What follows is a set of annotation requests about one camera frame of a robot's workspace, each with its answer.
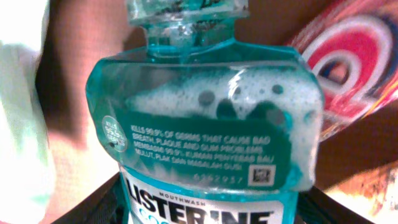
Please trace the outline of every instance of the listerine bottle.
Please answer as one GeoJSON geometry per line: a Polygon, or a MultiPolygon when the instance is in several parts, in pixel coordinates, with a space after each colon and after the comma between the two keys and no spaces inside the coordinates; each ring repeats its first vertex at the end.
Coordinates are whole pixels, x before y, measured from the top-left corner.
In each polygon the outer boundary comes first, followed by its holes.
{"type": "Polygon", "coordinates": [[[247,0],[129,0],[147,46],[86,94],[134,223],[292,223],[315,180],[323,96],[288,47],[234,39],[247,0]]]}

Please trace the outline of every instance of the printed number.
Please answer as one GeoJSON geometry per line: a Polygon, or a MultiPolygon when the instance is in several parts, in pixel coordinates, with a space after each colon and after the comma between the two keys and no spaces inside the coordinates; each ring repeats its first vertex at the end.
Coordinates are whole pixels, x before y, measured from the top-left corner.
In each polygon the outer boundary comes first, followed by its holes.
{"type": "Polygon", "coordinates": [[[224,184],[240,184],[243,181],[243,177],[235,177],[235,176],[220,176],[213,174],[195,174],[193,176],[195,181],[203,181],[207,183],[224,183],[224,184]]]}
{"type": "Polygon", "coordinates": [[[164,132],[164,136],[165,136],[166,138],[171,138],[171,137],[173,137],[173,135],[174,135],[174,132],[173,132],[173,131],[165,131],[165,132],[164,132]]]}
{"type": "Polygon", "coordinates": [[[118,133],[117,130],[114,130],[113,128],[109,128],[105,126],[105,130],[108,134],[111,134],[112,136],[115,136],[117,138],[120,138],[120,134],[118,133]]]}

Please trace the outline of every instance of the bottle label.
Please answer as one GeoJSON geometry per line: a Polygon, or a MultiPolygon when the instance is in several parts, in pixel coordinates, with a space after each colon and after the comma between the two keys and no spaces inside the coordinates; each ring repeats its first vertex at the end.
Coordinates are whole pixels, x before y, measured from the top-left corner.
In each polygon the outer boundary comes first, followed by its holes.
{"type": "Polygon", "coordinates": [[[224,202],[158,189],[121,168],[131,210],[144,224],[281,224],[284,206],[278,201],[224,202]]]}
{"type": "Polygon", "coordinates": [[[289,135],[266,119],[171,118],[131,111],[116,116],[119,123],[106,116],[113,125],[103,126],[102,135],[109,141],[103,145],[123,157],[124,166],[155,179],[275,190],[290,171],[289,135]],[[109,138],[112,132],[119,137],[109,138]]]}

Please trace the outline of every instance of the white foam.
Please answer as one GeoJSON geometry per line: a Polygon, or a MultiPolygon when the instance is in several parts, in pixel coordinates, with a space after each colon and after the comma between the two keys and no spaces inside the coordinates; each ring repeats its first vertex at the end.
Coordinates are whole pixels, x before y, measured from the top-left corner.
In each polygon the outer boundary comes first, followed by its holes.
{"type": "Polygon", "coordinates": [[[245,117],[262,101],[271,101],[282,111],[290,113],[292,162],[300,167],[303,178],[295,190],[307,190],[314,181],[319,131],[322,125],[322,95],[317,84],[307,73],[267,68],[240,68],[237,70],[196,73],[179,86],[168,82],[155,90],[140,93],[127,100],[135,111],[173,117],[189,117],[193,113],[217,119],[218,103],[225,98],[233,102],[238,119],[245,117]],[[274,85],[283,87],[282,94],[272,91],[274,85]],[[237,88],[240,94],[234,95],[237,88]],[[214,102],[201,106],[200,93],[210,90],[214,102]],[[312,119],[305,119],[312,113],[312,119]]]}

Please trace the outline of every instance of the qr code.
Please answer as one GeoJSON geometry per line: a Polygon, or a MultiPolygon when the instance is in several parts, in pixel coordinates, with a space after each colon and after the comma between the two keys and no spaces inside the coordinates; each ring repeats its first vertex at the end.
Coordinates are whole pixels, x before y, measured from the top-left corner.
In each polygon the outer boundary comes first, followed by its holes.
{"type": "Polygon", "coordinates": [[[273,186],[275,182],[275,165],[250,165],[248,186],[273,186]]]}

